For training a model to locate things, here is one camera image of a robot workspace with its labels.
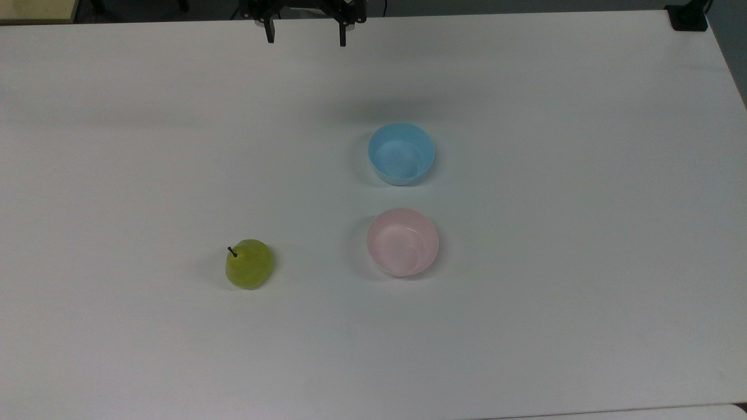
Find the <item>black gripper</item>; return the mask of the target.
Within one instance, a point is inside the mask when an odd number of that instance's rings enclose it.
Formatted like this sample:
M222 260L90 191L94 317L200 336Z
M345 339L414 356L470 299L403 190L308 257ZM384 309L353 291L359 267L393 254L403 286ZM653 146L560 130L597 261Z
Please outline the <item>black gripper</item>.
M275 42L275 24L272 16L285 9L315 11L339 23L340 46L347 45L347 30L368 19L367 1L239 1L238 16L264 22L267 42Z

